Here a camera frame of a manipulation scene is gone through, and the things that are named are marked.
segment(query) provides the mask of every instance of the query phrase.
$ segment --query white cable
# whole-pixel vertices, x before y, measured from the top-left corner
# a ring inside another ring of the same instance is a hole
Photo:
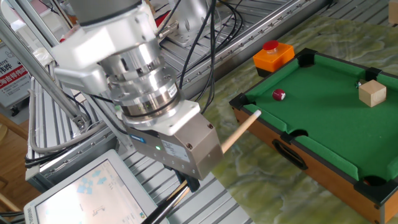
[[[98,124],[98,123],[101,123],[101,122],[103,122],[103,121],[101,120],[101,121],[97,121],[97,122],[91,124],[90,126],[88,126],[88,128],[85,130],[84,133],[86,133],[88,130],[90,130],[90,128],[91,128],[92,126],[94,126],[94,125],[96,125],[96,124]]]
[[[35,152],[57,152],[62,149],[65,149],[67,147],[70,147],[74,144],[77,144],[86,138],[92,136],[93,134],[97,133],[99,130],[101,130],[103,127],[106,126],[105,123],[101,123],[97,126],[95,126],[93,129],[75,137],[74,139],[71,139],[68,142],[59,144],[58,146],[52,146],[52,147],[39,147],[36,144],[35,136],[33,133],[35,133],[35,117],[36,117],[36,110],[35,110],[35,93],[32,90],[28,90],[30,94],[30,100],[29,100],[29,108],[30,108],[30,114],[29,114],[29,143],[33,151]]]

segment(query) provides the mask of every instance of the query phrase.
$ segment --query tablet screen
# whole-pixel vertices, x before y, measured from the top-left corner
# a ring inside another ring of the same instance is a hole
[[[108,160],[36,206],[40,224],[140,224],[146,215]]]

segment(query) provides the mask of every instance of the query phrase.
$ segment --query mini pool table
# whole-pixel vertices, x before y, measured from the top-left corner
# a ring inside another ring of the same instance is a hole
[[[386,100],[363,103],[359,80],[385,85]],[[249,131],[370,222],[398,212],[397,77],[304,49],[229,103],[239,123],[260,109]]]

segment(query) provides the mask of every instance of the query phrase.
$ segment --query table handle slot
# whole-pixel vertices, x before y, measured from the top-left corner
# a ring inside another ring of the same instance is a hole
[[[275,146],[275,149],[281,154],[283,157],[285,157],[288,161],[290,161],[292,164],[300,168],[301,170],[307,170],[308,167],[305,164],[304,160],[293,150],[291,150],[289,147],[285,146],[278,140],[273,140],[272,144]]]

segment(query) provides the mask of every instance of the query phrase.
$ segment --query red billiard ball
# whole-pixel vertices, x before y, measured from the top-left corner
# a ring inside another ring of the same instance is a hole
[[[277,101],[281,101],[285,98],[286,93],[285,91],[281,90],[281,89],[277,89],[272,93],[272,97],[277,100]]]

